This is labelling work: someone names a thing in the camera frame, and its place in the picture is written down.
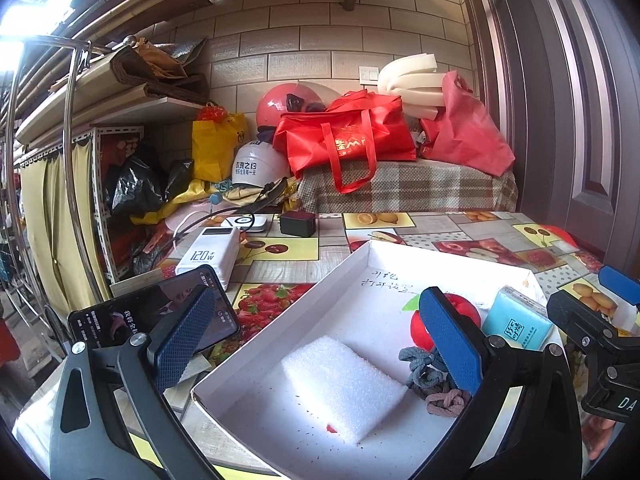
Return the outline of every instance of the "fruit-patterned tablecloth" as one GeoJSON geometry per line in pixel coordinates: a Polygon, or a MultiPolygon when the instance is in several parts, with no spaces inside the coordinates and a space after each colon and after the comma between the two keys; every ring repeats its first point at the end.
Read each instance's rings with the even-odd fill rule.
{"type": "MultiPolygon", "coordinates": [[[[295,308],[304,292],[371,239],[525,267],[535,273],[547,297],[567,290],[614,324],[623,303],[600,286],[597,272],[602,264],[594,256],[521,213],[320,214],[312,238],[283,234],[278,216],[269,215],[266,231],[252,235],[241,249],[227,290],[241,333],[216,345],[211,365],[228,358],[284,310],[295,308]]],[[[191,241],[183,240],[171,258],[179,259],[191,241]]],[[[270,474],[186,399],[181,421],[214,464],[270,474]]],[[[229,478],[253,478],[233,475],[240,476],[229,478]]]]}

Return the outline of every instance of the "light switch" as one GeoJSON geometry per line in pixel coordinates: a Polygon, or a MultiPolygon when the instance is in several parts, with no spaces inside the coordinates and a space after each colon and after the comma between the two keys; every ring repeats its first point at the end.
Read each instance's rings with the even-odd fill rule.
{"type": "Polygon", "coordinates": [[[380,69],[377,66],[361,66],[360,67],[360,84],[361,85],[377,85],[378,73],[380,69]]]}

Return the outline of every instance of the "blue tissue pack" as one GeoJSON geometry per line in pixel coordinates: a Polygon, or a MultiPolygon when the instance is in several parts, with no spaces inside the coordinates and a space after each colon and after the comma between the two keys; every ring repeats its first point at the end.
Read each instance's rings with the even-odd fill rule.
{"type": "Polygon", "coordinates": [[[482,332],[511,339],[525,349],[540,350],[552,326],[543,306],[513,287],[504,286],[482,324],[482,332]]]}

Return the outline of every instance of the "white foam block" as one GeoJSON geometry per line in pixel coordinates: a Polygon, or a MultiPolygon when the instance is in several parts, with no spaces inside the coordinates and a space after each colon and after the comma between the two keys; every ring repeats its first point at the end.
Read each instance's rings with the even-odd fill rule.
{"type": "Polygon", "coordinates": [[[408,391],[327,336],[287,355],[282,366],[301,403],[348,444],[364,439],[408,391]]]}

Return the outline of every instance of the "pink plastic bag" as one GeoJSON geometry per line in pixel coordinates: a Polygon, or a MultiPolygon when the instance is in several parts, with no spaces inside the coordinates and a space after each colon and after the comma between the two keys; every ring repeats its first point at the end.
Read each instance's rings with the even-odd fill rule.
{"type": "Polygon", "coordinates": [[[427,136],[420,156],[502,176],[515,156],[482,102],[455,70],[442,79],[442,94],[445,109],[420,120],[427,136]]]}

